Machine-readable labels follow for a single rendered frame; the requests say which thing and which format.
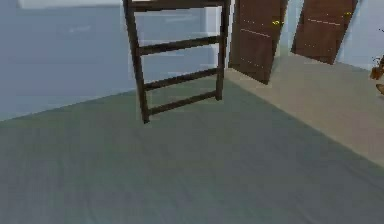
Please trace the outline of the brown wooden room door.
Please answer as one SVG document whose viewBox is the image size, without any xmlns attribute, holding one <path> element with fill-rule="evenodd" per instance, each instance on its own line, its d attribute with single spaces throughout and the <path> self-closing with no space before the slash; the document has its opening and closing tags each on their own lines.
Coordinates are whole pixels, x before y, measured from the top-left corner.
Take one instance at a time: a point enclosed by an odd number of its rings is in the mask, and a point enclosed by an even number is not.
<svg viewBox="0 0 384 224">
<path fill-rule="evenodd" d="M 269 83 L 288 0 L 235 0 L 228 67 Z"/>
<path fill-rule="evenodd" d="M 358 0 L 304 0 L 291 52 L 332 65 Z"/>
</svg>

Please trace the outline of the brown house plant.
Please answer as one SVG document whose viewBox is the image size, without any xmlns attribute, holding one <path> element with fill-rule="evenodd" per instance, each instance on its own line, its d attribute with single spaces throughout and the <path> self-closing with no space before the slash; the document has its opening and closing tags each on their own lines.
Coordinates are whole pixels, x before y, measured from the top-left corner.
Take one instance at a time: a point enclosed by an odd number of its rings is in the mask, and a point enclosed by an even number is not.
<svg viewBox="0 0 384 224">
<path fill-rule="evenodd" d="M 379 80 L 384 75 L 384 56 L 378 62 L 378 65 L 371 69 L 370 78 Z M 377 84 L 376 89 L 384 95 L 384 84 Z"/>
</svg>

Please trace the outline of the dark brown wooden shelf frame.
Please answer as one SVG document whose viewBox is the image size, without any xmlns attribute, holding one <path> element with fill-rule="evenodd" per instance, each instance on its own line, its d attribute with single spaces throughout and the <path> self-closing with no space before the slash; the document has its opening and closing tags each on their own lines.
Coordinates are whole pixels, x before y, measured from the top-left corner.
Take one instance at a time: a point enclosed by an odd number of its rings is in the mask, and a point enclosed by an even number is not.
<svg viewBox="0 0 384 224">
<path fill-rule="evenodd" d="M 217 101 L 223 97 L 224 69 L 228 38 L 229 13 L 231 0 L 122 0 L 125 24 L 130 44 L 131 59 L 133 63 L 134 77 L 137 86 L 139 105 L 142 121 L 148 123 L 150 117 L 165 111 L 169 111 L 188 104 L 196 103 L 209 98 Z M 220 33 L 216 36 L 208 36 L 187 40 L 179 40 L 154 45 L 141 46 L 138 40 L 136 12 L 151 12 L 164 10 L 192 9 L 192 8 L 221 8 Z M 202 71 L 188 73 L 172 78 L 157 80 L 146 83 L 144 81 L 142 57 L 146 55 L 164 53 L 181 49 L 190 49 L 205 45 L 219 45 L 218 65 Z M 216 76 L 216 86 L 214 91 L 206 92 L 186 99 L 178 100 L 168 104 L 150 108 L 147 102 L 148 91 L 152 91 L 167 86 L 180 84 L 208 76 Z"/>
</svg>

